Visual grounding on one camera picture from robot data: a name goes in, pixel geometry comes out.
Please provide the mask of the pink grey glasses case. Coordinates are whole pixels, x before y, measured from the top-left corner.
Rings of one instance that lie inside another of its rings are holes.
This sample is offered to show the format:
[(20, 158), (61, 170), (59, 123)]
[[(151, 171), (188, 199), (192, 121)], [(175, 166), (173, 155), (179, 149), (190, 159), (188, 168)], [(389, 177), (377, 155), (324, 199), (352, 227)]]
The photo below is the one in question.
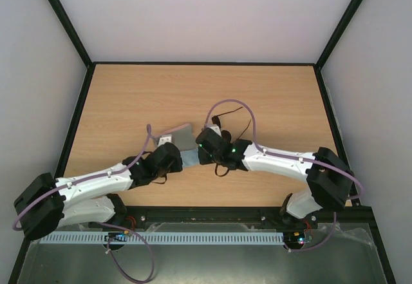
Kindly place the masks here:
[(173, 135), (173, 145), (178, 148), (179, 151), (186, 151), (191, 149), (196, 149), (197, 144), (195, 142), (195, 136), (192, 132), (192, 125), (190, 123), (183, 124), (181, 126), (169, 129), (161, 133), (158, 138), (162, 135), (172, 134)]

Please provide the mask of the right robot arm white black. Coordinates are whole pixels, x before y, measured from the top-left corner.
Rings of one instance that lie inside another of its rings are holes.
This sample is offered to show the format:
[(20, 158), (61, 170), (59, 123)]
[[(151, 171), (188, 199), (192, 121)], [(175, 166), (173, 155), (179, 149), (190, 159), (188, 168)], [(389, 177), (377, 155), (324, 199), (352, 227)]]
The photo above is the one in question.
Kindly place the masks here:
[(304, 182), (306, 189), (288, 194), (275, 217), (287, 227), (295, 227), (321, 209), (338, 213), (350, 199), (353, 173), (328, 148), (294, 153), (240, 138), (231, 142), (212, 128), (204, 129), (196, 143), (201, 165), (214, 163), (227, 171), (264, 171)]

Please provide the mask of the light blue cleaning cloth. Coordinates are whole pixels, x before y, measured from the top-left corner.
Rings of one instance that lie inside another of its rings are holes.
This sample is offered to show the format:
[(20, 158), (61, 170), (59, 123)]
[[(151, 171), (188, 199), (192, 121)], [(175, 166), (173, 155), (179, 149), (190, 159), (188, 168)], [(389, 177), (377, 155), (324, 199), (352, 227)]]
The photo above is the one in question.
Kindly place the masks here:
[(200, 164), (198, 149), (191, 149), (186, 151), (180, 151), (180, 156), (182, 159), (182, 167), (192, 167)]

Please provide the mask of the black sunglasses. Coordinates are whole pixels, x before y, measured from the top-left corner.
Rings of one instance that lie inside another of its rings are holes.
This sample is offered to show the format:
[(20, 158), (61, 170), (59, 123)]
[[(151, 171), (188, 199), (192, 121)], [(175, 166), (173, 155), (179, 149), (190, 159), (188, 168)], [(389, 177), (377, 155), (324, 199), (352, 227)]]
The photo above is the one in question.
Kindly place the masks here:
[(212, 123), (217, 125), (222, 137), (230, 142), (240, 139), (249, 129), (252, 119), (245, 108), (240, 106), (228, 111), (215, 113)]

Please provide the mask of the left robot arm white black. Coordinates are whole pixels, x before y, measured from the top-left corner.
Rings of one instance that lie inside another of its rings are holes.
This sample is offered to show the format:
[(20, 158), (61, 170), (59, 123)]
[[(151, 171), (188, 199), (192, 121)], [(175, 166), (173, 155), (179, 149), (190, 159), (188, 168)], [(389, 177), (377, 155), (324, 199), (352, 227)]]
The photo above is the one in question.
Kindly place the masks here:
[(129, 157), (110, 168), (71, 178), (39, 175), (15, 200), (16, 231), (38, 240), (65, 225), (120, 223), (126, 208), (117, 192), (149, 185), (168, 173), (182, 171), (180, 150), (165, 143), (145, 158)]

